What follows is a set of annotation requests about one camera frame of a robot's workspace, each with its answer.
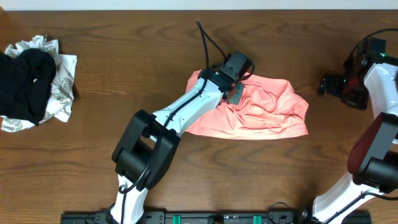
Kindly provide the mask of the pink printed t-shirt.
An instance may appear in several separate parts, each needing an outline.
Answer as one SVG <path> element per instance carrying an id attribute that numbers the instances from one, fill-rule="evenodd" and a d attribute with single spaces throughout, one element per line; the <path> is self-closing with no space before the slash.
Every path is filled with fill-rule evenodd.
<path id="1" fill-rule="evenodd" d="M 221 139 L 270 140 L 308 134 L 308 103 L 288 80 L 251 75 L 237 105 L 222 102 L 186 132 Z"/>

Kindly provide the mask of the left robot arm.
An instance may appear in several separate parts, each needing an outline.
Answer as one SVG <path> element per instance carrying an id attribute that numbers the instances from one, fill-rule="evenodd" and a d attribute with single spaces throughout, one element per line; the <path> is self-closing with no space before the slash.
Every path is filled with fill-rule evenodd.
<path id="1" fill-rule="evenodd" d="M 149 114 L 139 110 L 130 120 L 113 154 L 119 188 L 111 207 L 112 223 L 137 223 L 148 191 L 163 178 L 180 143 L 196 120 L 222 100 L 242 90 L 244 72 L 202 70 L 193 88 L 168 107 Z"/>

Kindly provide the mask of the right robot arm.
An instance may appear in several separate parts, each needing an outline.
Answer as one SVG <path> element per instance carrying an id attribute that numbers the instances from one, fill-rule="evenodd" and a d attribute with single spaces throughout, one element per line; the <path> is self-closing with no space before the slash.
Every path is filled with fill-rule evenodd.
<path id="1" fill-rule="evenodd" d="M 352 148 L 347 173 L 303 211 L 302 223 L 342 223 L 353 210 L 374 197 L 391 200 L 397 189 L 397 59 L 373 56 L 364 77 L 374 121 Z"/>

